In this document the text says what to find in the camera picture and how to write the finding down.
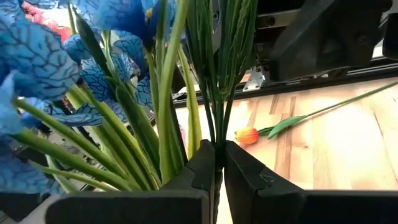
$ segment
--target green leaf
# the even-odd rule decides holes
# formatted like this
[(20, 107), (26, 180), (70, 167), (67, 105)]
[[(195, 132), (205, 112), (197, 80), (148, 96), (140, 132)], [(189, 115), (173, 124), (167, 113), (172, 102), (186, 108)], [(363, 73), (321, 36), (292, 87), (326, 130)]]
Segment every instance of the green leaf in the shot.
[(42, 166), (38, 163), (35, 162), (31, 162), (32, 165), (38, 169), (40, 169), (41, 171), (47, 173), (47, 174), (52, 174), (54, 176), (58, 176), (58, 177), (63, 177), (64, 179), (69, 178), (69, 179), (75, 179), (78, 180), (80, 182), (83, 182), (85, 184), (88, 184), (90, 186), (93, 186), (95, 188), (101, 189), (101, 190), (105, 190), (105, 191), (118, 191), (117, 189), (110, 187), (106, 184), (103, 184), (95, 179), (91, 179), (89, 177), (85, 177), (83, 175), (80, 174), (76, 174), (74, 172), (70, 172), (70, 171), (63, 171), (63, 170), (58, 170), (58, 169), (54, 169), (54, 168), (48, 168), (45, 166)]
[(183, 70), (183, 78), (187, 86), (187, 108), (189, 111), (188, 115), (188, 159), (192, 158), (193, 154), (199, 149), (201, 141), (201, 127), (199, 120), (199, 109), (198, 101), (195, 88), (193, 86), (192, 79), (190, 77), (188, 60), (180, 48), (178, 50), (178, 56), (180, 57)]
[(116, 98), (123, 108), (138, 141), (139, 147), (134, 146), (131, 149), (139, 156), (148, 173), (151, 173), (151, 169), (154, 169), (155, 174), (152, 175), (160, 177), (159, 138), (150, 124), (147, 115), (125, 88), (120, 86), (116, 88)]
[(303, 119), (305, 119), (305, 116), (293, 116), (283, 119), (281, 122), (275, 125), (272, 131), (268, 134), (268, 139), (273, 138), (275, 135), (281, 133), (282, 131), (285, 131), (287, 128), (295, 125)]
[(94, 61), (101, 67), (102, 71), (106, 77), (112, 77), (111, 72), (106, 64), (106, 57), (101, 49), (100, 44), (95, 38), (94, 32), (91, 30), (90, 26), (80, 17), (80, 15), (76, 12), (76, 9), (73, 8), (73, 11), (76, 15), (76, 26), (79, 32), (81, 39), (84, 41), (87, 46), (88, 51), (93, 56)]
[[(142, 145), (139, 144), (139, 142), (137, 141), (137, 139), (135, 139), (130, 132), (127, 130), (127, 128), (125, 127), (125, 125), (120, 121), (120, 119), (115, 115), (115, 113), (113, 113), (112, 109), (109, 108), (109, 106), (102, 102), (102, 103), (98, 103), (91, 90), (85, 88), (84, 89), (86, 95), (88, 96), (88, 98), (90, 99), (90, 102), (95, 106), (95, 108), (99, 111), (99, 113), (101, 113), (101, 115), (104, 116), (106, 123), (103, 123), (103, 125), (105, 127), (105, 129), (108, 129), (109, 131), (113, 131), (113, 134), (110, 133), (110, 135), (108, 136), (108, 138), (111, 138), (112, 136), (117, 136), (121, 142), (119, 143), (112, 143), (112, 145), (115, 147), (123, 147), (123, 148), (127, 148), (130, 152), (130, 154), (136, 158), (136, 161), (139, 161), (139, 167), (143, 170), (145, 170), (144, 174), (146, 175), (146, 177), (149, 179), (149, 181), (151, 182), (151, 186), (153, 189), (157, 189), (160, 186), (160, 180), (159, 180), (159, 176), (160, 176), (160, 170), (159, 170), (159, 174), (157, 173), (157, 169), (156, 169), (156, 163), (154, 162), (150, 162), (148, 161), (147, 158), (147, 154), (146, 154), (146, 150), (150, 150), (150, 147), (152, 147), (153, 145), (156, 146), (156, 144), (159, 143), (159, 140), (157, 139), (156, 133), (154, 132), (154, 130), (152, 129), (152, 132), (145, 132), (141, 127), (145, 126), (145, 122), (142, 123), (142, 119), (139, 119), (140, 117), (145, 117), (147, 120), (147, 125), (149, 125), (151, 128), (152, 126), (150, 125), (150, 122), (146, 116), (146, 114), (144, 114), (144, 112), (142, 111), (142, 108), (140, 108), (137, 103), (135, 102), (134, 99), (131, 98), (130, 93), (127, 90), (123, 91), (123, 97), (122, 98), (118, 98), (117, 97), (117, 92), (116, 91), (116, 98), (118, 100), (118, 103), (122, 106), (127, 118), (129, 119), (130, 125), (133, 127), (134, 132), (136, 134), (136, 136), (146, 136), (149, 139), (148, 141), (152, 144), (150, 147), (142, 147)], [(129, 114), (129, 112), (131, 113), (131, 111), (135, 112), (135, 114), (137, 115), (136, 117), (130, 117), (131, 115)]]
[[(51, 169), (59, 170), (59, 167), (56, 165), (52, 157), (50, 157), (49, 155), (45, 155), (45, 158), (47, 160), (47, 164)], [(58, 181), (58, 183), (62, 186), (66, 193), (70, 194), (79, 192), (79, 189), (77, 189), (76, 186), (74, 186), (66, 177), (57, 174), (53, 174), (53, 176), (54, 179)]]
[(170, 118), (170, 100), (171, 100), (171, 84), (173, 79), (173, 71), (175, 61), (177, 59), (178, 48), (180, 47), (180, 38), (185, 25), (185, 19), (188, 14), (188, 7), (191, 1), (178, 1), (177, 13), (175, 16), (172, 33), (170, 35), (170, 44), (167, 49), (165, 60), (163, 63), (162, 75), (160, 77), (159, 87), (159, 149), (160, 169), (162, 170), (162, 181), (166, 184), (174, 177), (173, 162), (170, 149), (169, 132), (172, 126), (168, 126)]
[(99, 181), (106, 182), (119, 190), (133, 190), (120, 176), (101, 169), (94, 168), (78, 155), (68, 153), (63, 147), (52, 144), (46, 139), (36, 136), (32, 130), (25, 129), (19, 134), (12, 135), (14, 139), (26, 144), (36, 151), (49, 155), (54, 159), (75, 168)]

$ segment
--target blue iris flower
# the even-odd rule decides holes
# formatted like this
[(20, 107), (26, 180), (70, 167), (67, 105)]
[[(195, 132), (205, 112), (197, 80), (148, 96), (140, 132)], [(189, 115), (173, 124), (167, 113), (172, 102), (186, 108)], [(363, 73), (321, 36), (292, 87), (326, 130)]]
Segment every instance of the blue iris flower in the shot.
[(115, 41), (113, 47), (127, 54), (138, 66), (141, 71), (140, 79), (136, 87), (135, 97), (140, 105), (147, 106), (152, 111), (152, 97), (150, 95), (150, 81), (148, 64), (144, 56), (144, 46), (142, 40), (136, 35), (126, 31), (117, 31), (119, 40)]
[(22, 162), (12, 152), (12, 139), (5, 134), (17, 134), (23, 125), (12, 105), (14, 99), (14, 75), (10, 74), (0, 85), (0, 192), (25, 194), (64, 194), (53, 179), (28, 162)]
[(29, 21), (8, 27), (0, 17), (0, 32), (0, 60), (15, 73), (17, 95), (59, 100), (79, 79), (78, 64), (48, 27)]
[[(168, 3), (167, 10), (170, 27), (175, 16), (176, 0)], [(98, 27), (127, 31), (140, 38), (146, 46), (151, 46), (160, 19), (160, 4), (158, 0), (99, 0), (98, 9), (90, 14), (95, 15)]]
[[(0, 191), (63, 194), (56, 181), (13, 155), (8, 134), (18, 134), (34, 122), (25, 123), (29, 118), (26, 113), (21, 121), (12, 102), (17, 96), (61, 99), (80, 78), (80, 68), (61, 45), (58, 34), (25, 19), (20, 3), (0, 2)], [(70, 126), (101, 121), (98, 114), (52, 116)]]

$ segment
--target green flower stem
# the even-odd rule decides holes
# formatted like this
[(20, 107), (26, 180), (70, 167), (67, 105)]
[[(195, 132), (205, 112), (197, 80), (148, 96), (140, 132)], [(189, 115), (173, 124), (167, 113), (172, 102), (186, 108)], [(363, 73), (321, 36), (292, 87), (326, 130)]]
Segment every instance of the green flower stem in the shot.
[(177, 50), (180, 47), (180, 37), (185, 25), (185, 18), (187, 18), (188, 7), (190, 1), (179, 1), (177, 6), (177, 15), (175, 17), (172, 33), (170, 36), (170, 45), (167, 49), (165, 56), (162, 76), (160, 77), (160, 88), (159, 88), (159, 140), (160, 140), (160, 169), (162, 170), (162, 181), (167, 183), (173, 175), (172, 168), (172, 156), (170, 149), (170, 139), (167, 134), (170, 131), (167, 119), (170, 114), (170, 95), (171, 95), (171, 84), (173, 79), (173, 70), (175, 61), (177, 58)]
[(235, 97), (235, 89), (236, 85), (232, 87), (231, 92), (229, 93), (228, 101), (226, 103), (225, 115), (224, 115), (223, 139), (226, 138), (226, 133), (228, 131), (229, 117), (231, 116), (232, 104), (234, 102), (234, 97)]
[[(109, 128), (113, 129), (114, 132), (116, 133), (117, 136), (122, 140), (122, 143), (126, 146), (126, 148), (129, 150), (131, 156), (136, 156), (137, 160), (139, 161), (139, 166), (143, 167), (146, 171), (146, 175), (149, 176), (150, 182), (152, 183), (152, 188), (156, 188), (160, 186), (160, 180), (157, 176), (157, 172), (152, 166), (152, 164), (148, 161), (148, 158), (146, 155), (142, 152), (137, 140), (130, 134), (130, 132), (127, 130), (127, 128), (122, 124), (120, 119), (113, 113), (111, 108), (106, 103), (98, 103), (92, 92), (84, 88), (83, 89), (90, 99), (90, 102), (96, 107), (96, 109), (104, 116), (105, 120), (109, 124)], [(123, 107), (123, 103), (126, 103), (126, 101), (119, 101), (119, 103)]]
[(165, 33), (166, 33), (166, 25), (167, 25), (167, 0), (159, 0), (160, 5), (160, 16), (159, 16), (159, 23), (156, 27), (156, 45), (155, 45), (155, 52), (156, 52), (156, 74), (160, 76), (163, 71), (163, 62), (165, 57)]
[(201, 127), (200, 127), (200, 120), (199, 120), (199, 109), (198, 109), (198, 101), (195, 88), (193, 86), (193, 82), (191, 77), (189, 76), (189, 64), (187, 57), (184, 54), (184, 51), (180, 47), (178, 50), (178, 56), (180, 57), (180, 61), (182, 63), (182, 70), (183, 70), (183, 78), (185, 84), (187, 86), (187, 108), (189, 110), (188, 115), (188, 158), (192, 158), (194, 153), (200, 147), (201, 141)]
[(146, 48), (144, 48), (144, 53), (149, 67), (150, 95), (152, 97), (152, 104), (154, 105), (155, 122), (158, 124), (157, 113), (159, 112), (159, 86), (157, 84), (158, 78), (156, 77), (154, 67), (154, 56)]
[(335, 104), (335, 105), (331, 105), (331, 106), (328, 106), (328, 107), (326, 107), (326, 108), (320, 109), (320, 110), (318, 110), (318, 111), (312, 112), (312, 113), (310, 113), (310, 114), (305, 115), (304, 119), (307, 118), (307, 117), (313, 116), (313, 115), (315, 115), (315, 114), (317, 114), (317, 113), (324, 112), (324, 111), (326, 111), (326, 110), (328, 110), (328, 109), (332, 109), (332, 108), (337, 107), (337, 106), (341, 106), (341, 105), (344, 105), (344, 104), (347, 104), (347, 103), (352, 103), (352, 102), (354, 102), (354, 101), (363, 99), (363, 98), (365, 98), (365, 97), (367, 97), (367, 96), (370, 96), (370, 95), (373, 95), (373, 94), (378, 93), (378, 92), (380, 92), (380, 91), (383, 91), (383, 90), (385, 90), (385, 89), (388, 89), (388, 88), (390, 88), (390, 87), (392, 87), (392, 86), (394, 86), (394, 85), (396, 85), (396, 84), (398, 84), (398, 82), (393, 82), (393, 83), (390, 83), (390, 84), (388, 84), (388, 85), (385, 85), (385, 86), (382, 86), (382, 87), (380, 87), (380, 88), (377, 88), (377, 89), (375, 89), (375, 90), (372, 90), (372, 91), (369, 91), (369, 92), (367, 92), (367, 93), (364, 93), (364, 94), (362, 94), (362, 95), (355, 96), (354, 98), (351, 98), (351, 99), (342, 101), (342, 102), (340, 102), (340, 103), (337, 103), (337, 104)]
[[(72, 104), (72, 106), (77, 109), (79, 107), (81, 107), (83, 104), (85, 103), (89, 103), (89, 99), (86, 95), (86, 93), (84, 93), (79, 87), (77, 87), (76, 85), (74, 85), (67, 93), (67, 98), (70, 101), (70, 103)], [(94, 133), (97, 135), (98, 139), (101, 141), (101, 150), (104, 154), (106, 154), (109, 158), (112, 158), (115, 161), (115, 164), (122, 166), (122, 163), (120, 160), (117, 160), (114, 157), (114, 147), (112, 146), (109, 141), (104, 137), (106, 136), (105, 133), (110, 132), (110, 130), (105, 129), (102, 125), (99, 126), (93, 126), (91, 127), (92, 130), (94, 131)], [(128, 175), (126, 173), (124, 173), (123, 177), (128, 179)]]
[[(104, 129), (112, 129), (107, 121), (103, 121), (103, 126)], [(117, 161), (121, 162), (120, 165), (122, 168), (126, 168), (124, 171), (127, 172), (135, 180), (135, 183), (140, 186), (140, 189), (150, 190), (150, 184), (146, 180), (144, 174), (145, 170), (140, 169), (140, 167), (138, 166), (139, 162), (134, 159), (127, 147), (123, 144), (121, 138), (119, 138), (119, 136), (115, 134), (107, 134), (105, 138), (107, 139), (107, 141), (109, 141), (110, 145), (117, 146), (114, 147), (112, 155), (114, 156), (114, 158), (117, 159)]]
[[(326, 108), (322, 108), (322, 109), (317, 110), (317, 111), (315, 111), (315, 112), (309, 113), (309, 114), (307, 114), (307, 115), (305, 115), (305, 116), (298, 116), (298, 117), (297, 117), (297, 120), (295, 121), (295, 123), (291, 124), (291, 125), (288, 126), (288, 127), (294, 126), (294, 125), (298, 124), (299, 122), (301, 122), (302, 120), (304, 120), (304, 119), (306, 119), (306, 118), (309, 118), (309, 117), (311, 117), (311, 116), (313, 116), (313, 115), (316, 115), (316, 114), (318, 114), (318, 113), (322, 113), (322, 112), (324, 112), (324, 111), (326, 111), (326, 110), (330, 110), (330, 109), (332, 109), (332, 108), (336, 108), (336, 107), (338, 107), (338, 106), (346, 105), (346, 104), (348, 104), (348, 103), (352, 103), (352, 102), (354, 102), (354, 101), (363, 99), (363, 98), (365, 98), (365, 97), (367, 97), (367, 96), (370, 96), (370, 95), (373, 95), (373, 94), (378, 93), (378, 92), (380, 92), (380, 91), (383, 91), (383, 90), (385, 90), (385, 89), (388, 89), (388, 88), (390, 88), (390, 87), (392, 87), (392, 86), (394, 86), (394, 85), (396, 85), (396, 84), (398, 84), (398, 82), (393, 82), (393, 83), (390, 83), (390, 84), (388, 84), (388, 85), (385, 85), (385, 86), (382, 86), (382, 87), (380, 87), (380, 88), (377, 88), (377, 89), (375, 89), (375, 90), (372, 90), (372, 91), (369, 91), (369, 92), (367, 92), (367, 93), (364, 93), (364, 94), (362, 94), (362, 95), (355, 96), (355, 97), (350, 98), (350, 99), (348, 99), (348, 100), (345, 100), (345, 101), (339, 102), (339, 103), (337, 103), (337, 104), (328, 106), (328, 107), (326, 107)], [(276, 127), (276, 126), (271, 126), (271, 127), (263, 128), (263, 129), (259, 130), (258, 133), (259, 133), (260, 136), (268, 135), (275, 127)], [(281, 129), (280, 131), (278, 131), (278, 133), (280, 133), (280, 132), (286, 130), (286, 128)]]
[(17, 107), (29, 112), (35, 118), (44, 122), (48, 127), (56, 130), (59, 134), (70, 140), (83, 152), (86, 152), (89, 156), (96, 159), (102, 164), (107, 170), (115, 172), (119, 175), (123, 174), (123, 171), (118, 169), (119, 167), (105, 154), (103, 154), (96, 146), (94, 146), (89, 140), (80, 136), (78, 133), (69, 127), (63, 125), (61, 122), (53, 119), (50, 115), (37, 109), (36, 107), (26, 103), (24, 100), (15, 100)]
[(177, 155), (175, 162), (177, 163), (177, 174), (188, 162), (187, 152), (185, 151), (184, 142), (182, 141), (180, 124), (178, 123), (177, 113), (175, 112), (174, 103), (170, 96), (170, 122), (172, 124), (173, 142), (177, 150), (174, 150)]
[(104, 41), (104, 55), (106, 58), (106, 65), (109, 68), (109, 71), (111, 72), (112, 78), (117, 80), (118, 82), (121, 82), (120, 77), (118, 73), (116, 72), (112, 56), (111, 56), (111, 51), (112, 51), (112, 45), (111, 45), (111, 31), (110, 30), (102, 30), (101, 32), (102, 39)]
[(85, 184), (88, 184), (90, 186), (93, 186), (95, 188), (107, 191), (107, 192), (112, 192), (112, 191), (118, 191), (117, 189), (110, 187), (104, 183), (101, 183), (97, 180), (93, 180), (89, 177), (85, 177), (83, 175), (80, 174), (76, 174), (74, 172), (69, 172), (69, 171), (63, 171), (63, 170), (58, 170), (58, 169), (53, 169), (53, 168), (48, 168), (45, 166), (42, 166), (36, 162), (30, 162), (32, 164), (32, 166), (36, 167), (37, 169), (47, 173), (47, 174), (52, 174), (52, 175), (56, 175), (56, 176), (63, 176), (69, 179), (75, 179), (78, 180), (80, 182), (83, 182)]
[(73, 19), (72, 9), (70, 8), (70, 4), (68, 3), (68, 15), (69, 15), (69, 23), (70, 23), (70, 33), (71, 35), (76, 34), (75, 20)]
[(56, 146), (48, 140), (36, 136), (29, 129), (25, 129), (19, 134), (11, 135), (11, 137), (20, 143), (26, 144), (43, 154), (49, 155), (68, 166), (74, 167), (78, 171), (106, 182), (119, 190), (133, 190), (128, 186), (126, 181), (118, 175), (109, 171), (96, 169), (88, 165), (80, 156), (68, 153), (63, 147)]
[[(49, 155), (45, 155), (45, 158), (47, 160), (47, 164), (49, 165), (49, 167), (51, 169), (55, 169), (55, 170), (59, 170), (60, 168), (56, 165), (54, 159), (49, 156)], [(62, 188), (65, 190), (66, 193), (70, 194), (70, 193), (76, 193), (79, 192), (79, 189), (76, 188), (76, 186), (74, 186), (67, 178), (65, 178), (62, 175), (58, 175), (58, 174), (53, 174), (54, 179), (56, 181), (58, 181), (58, 183), (62, 186)]]
[(77, 85), (74, 85), (70, 88), (70, 90), (67, 92), (67, 98), (75, 109), (81, 107), (85, 103), (88, 103), (87, 96)]
[(125, 88), (116, 88), (116, 98), (122, 106), (140, 146), (131, 147), (142, 167), (147, 171), (154, 187), (160, 186), (159, 139), (148, 117)]

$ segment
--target wooden table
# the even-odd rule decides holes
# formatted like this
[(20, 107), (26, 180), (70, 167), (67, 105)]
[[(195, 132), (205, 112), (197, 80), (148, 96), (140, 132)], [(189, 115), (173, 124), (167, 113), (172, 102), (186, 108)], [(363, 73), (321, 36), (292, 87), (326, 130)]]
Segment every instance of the wooden table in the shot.
[[(227, 138), (233, 140), (239, 128), (272, 126), (394, 81), (398, 78), (236, 100)], [(242, 147), (304, 189), (397, 190), (397, 101), (398, 85), (308, 119), (275, 139), (260, 138)], [(177, 116), (187, 133), (187, 109), (177, 109)], [(203, 106), (200, 121), (203, 138), (209, 139)], [(220, 202), (219, 220), (232, 223), (226, 198)]]

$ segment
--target pink flower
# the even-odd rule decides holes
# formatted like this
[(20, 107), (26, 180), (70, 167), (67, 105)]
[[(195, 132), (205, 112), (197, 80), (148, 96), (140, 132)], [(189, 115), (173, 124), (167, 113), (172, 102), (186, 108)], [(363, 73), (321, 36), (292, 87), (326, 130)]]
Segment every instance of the pink flower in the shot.
[(24, 9), (27, 19), (31, 19), (32, 22), (45, 25), (48, 28), (52, 29), (54, 32), (61, 36), (61, 42), (66, 41), (71, 36), (71, 31), (69, 27), (60, 27), (56, 21), (46, 18), (44, 16), (43, 10), (38, 9), (27, 2), (23, 3), (22, 8)]

